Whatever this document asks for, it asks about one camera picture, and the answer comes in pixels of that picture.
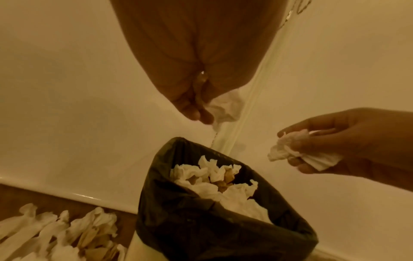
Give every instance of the fingernail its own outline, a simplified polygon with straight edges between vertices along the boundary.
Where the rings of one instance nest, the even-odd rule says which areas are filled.
[[[302,146],[301,141],[293,141],[291,142],[290,148],[294,151],[300,151],[301,146]]]

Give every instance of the wall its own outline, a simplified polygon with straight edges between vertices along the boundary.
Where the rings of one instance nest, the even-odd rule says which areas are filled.
[[[280,129],[307,117],[361,106],[413,111],[412,8],[403,0],[317,0],[292,17],[272,76],[231,152],[310,222],[321,250],[348,260],[411,260],[413,193],[301,175],[266,155]]]
[[[130,212],[156,151],[209,146],[152,86],[108,1],[0,1],[0,182]]]

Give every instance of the trash bag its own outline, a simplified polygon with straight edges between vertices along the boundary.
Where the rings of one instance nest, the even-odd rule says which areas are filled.
[[[242,168],[234,183],[258,182],[253,198],[272,224],[201,199],[170,179],[176,165],[197,165],[205,155],[217,165]],[[142,189],[136,232],[170,261],[302,261],[318,243],[310,225],[265,179],[243,163],[205,146],[174,138],[156,154]]]

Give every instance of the pile of tissues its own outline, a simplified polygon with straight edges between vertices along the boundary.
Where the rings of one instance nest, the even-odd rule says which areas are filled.
[[[0,221],[0,261],[110,261],[125,259],[127,249],[111,241],[116,215],[100,207],[69,224],[69,212],[36,215],[27,204],[21,216]]]
[[[258,182],[250,180],[251,186],[233,184],[241,166],[234,164],[219,168],[216,164],[217,160],[208,161],[202,156],[199,166],[176,165],[171,170],[171,178],[179,186],[192,190],[201,198],[217,201],[227,210],[272,224],[268,210],[250,198],[257,190]]]
[[[323,171],[329,167],[335,166],[343,159],[343,157],[338,154],[317,153],[308,155],[293,151],[290,148],[293,141],[308,138],[309,136],[310,132],[306,129],[299,132],[284,133],[284,135],[278,139],[277,144],[271,148],[270,153],[268,154],[268,159],[270,161],[276,161],[300,157],[303,161],[313,166],[318,171]]]

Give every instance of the trash bin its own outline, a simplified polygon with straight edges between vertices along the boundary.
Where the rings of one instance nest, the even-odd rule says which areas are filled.
[[[171,180],[175,165],[197,165],[202,155],[218,160],[218,166],[241,165],[233,183],[258,182],[253,198],[273,224],[226,210]],[[318,243],[307,221],[258,173],[184,138],[170,140],[156,154],[142,189],[136,232],[170,261],[302,261]]]

